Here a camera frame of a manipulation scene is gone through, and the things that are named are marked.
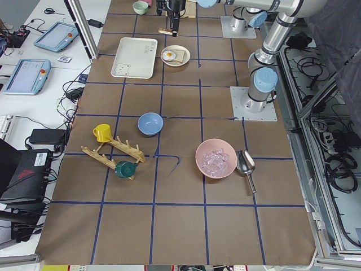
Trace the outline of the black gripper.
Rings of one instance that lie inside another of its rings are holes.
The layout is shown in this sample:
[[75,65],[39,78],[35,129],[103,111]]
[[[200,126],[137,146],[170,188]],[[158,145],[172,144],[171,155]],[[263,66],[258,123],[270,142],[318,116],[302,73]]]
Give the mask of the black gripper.
[[167,16],[170,18],[170,28],[173,31],[172,36],[176,37],[179,32],[179,22],[181,11],[186,8],[186,0],[157,0],[156,12],[158,16],[166,11]]

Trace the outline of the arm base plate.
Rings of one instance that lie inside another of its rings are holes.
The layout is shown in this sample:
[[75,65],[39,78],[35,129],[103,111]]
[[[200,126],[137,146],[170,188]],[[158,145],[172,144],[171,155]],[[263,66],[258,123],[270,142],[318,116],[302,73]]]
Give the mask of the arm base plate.
[[238,121],[277,121],[272,97],[269,95],[266,101],[256,102],[249,97],[248,89],[248,87],[230,87],[233,118]]
[[224,38],[256,39],[254,28],[248,27],[245,20],[233,16],[221,16],[222,36]]

